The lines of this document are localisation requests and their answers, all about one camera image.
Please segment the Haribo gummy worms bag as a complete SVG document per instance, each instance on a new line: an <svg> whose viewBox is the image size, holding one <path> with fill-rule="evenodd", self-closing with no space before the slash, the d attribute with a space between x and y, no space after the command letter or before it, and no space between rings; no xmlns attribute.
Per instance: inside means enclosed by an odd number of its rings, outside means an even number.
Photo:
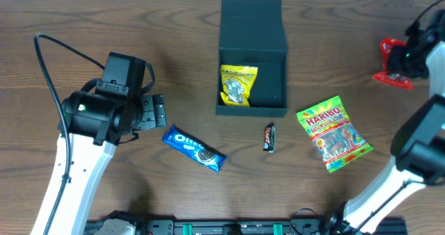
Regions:
<svg viewBox="0 0 445 235"><path fill-rule="evenodd" d="M328 172L337 171L373 150L350 121L340 96L300 111L296 117Z"/></svg>

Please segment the black gift box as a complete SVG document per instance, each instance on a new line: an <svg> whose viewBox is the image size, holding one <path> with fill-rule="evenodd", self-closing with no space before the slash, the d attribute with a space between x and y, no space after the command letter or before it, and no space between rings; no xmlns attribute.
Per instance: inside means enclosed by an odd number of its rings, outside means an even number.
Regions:
<svg viewBox="0 0 445 235"><path fill-rule="evenodd" d="M288 112L287 44L281 0L222 0L219 65L258 68L249 106L227 106L218 79L217 115L282 118Z"/></svg>

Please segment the red candy bag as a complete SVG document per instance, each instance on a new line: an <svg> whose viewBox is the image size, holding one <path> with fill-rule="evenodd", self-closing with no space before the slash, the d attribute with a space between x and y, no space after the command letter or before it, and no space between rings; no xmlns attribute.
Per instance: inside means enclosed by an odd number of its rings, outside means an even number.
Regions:
<svg viewBox="0 0 445 235"><path fill-rule="evenodd" d="M383 71L374 74L372 76L374 80L389 86L402 88L406 90L413 90L413 86L406 76L397 73L390 73L388 70L388 60L392 49L394 47L405 47L405 46L406 46L405 42L393 38L385 38L380 43Z"/></svg>

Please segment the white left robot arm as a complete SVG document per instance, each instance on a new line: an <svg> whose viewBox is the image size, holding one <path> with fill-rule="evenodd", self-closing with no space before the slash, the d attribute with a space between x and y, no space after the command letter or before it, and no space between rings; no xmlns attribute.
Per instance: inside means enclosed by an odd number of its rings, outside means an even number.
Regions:
<svg viewBox="0 0 445 235"><path fill-rule="evenodd" d="M93 79L64 101L56 162L33 234L82 234L104 170L123 135L166 125L163 95L141 79Z"/></svg>

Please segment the yellow snack bag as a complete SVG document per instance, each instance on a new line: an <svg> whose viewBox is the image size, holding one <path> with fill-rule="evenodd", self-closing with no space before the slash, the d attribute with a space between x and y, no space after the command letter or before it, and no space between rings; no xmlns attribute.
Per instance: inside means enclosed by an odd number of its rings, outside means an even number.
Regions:
<svg viewBox="0 0 445 235"><path fill-rule="evenodd" d="M257 77L258 67L246 65L221 65L220 96L226 106L249 107L250 91Z"/></svg>

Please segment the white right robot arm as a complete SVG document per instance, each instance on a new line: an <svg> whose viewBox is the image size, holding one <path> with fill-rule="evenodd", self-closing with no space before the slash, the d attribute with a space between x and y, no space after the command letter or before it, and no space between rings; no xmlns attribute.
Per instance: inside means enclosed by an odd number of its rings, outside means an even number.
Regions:
<svg viewBox="0 0 445 235"><path fill-rule="evenodd" d="M444 10L427 27L406 29L405 44L394 44L384 62L386 75L428 79L428 101L399 129L383 171L320 227L322 234L372 234L386 216L415 192L444 185Z"/></svg>

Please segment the blue Oreo cookie pack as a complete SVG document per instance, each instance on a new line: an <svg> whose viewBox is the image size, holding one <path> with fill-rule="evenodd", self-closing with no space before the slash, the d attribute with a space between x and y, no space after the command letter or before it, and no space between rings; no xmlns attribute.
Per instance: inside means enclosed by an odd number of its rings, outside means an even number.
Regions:
<svg viewBox="0 0 445 235"><path fill-rule="evenodd" d="M166 145L171 146L178 152L216 173L220 172L221 167L226 160L224 154L209 147L207 144L189 133L178 129L175 125L163 135L162 141Z"/></svg>

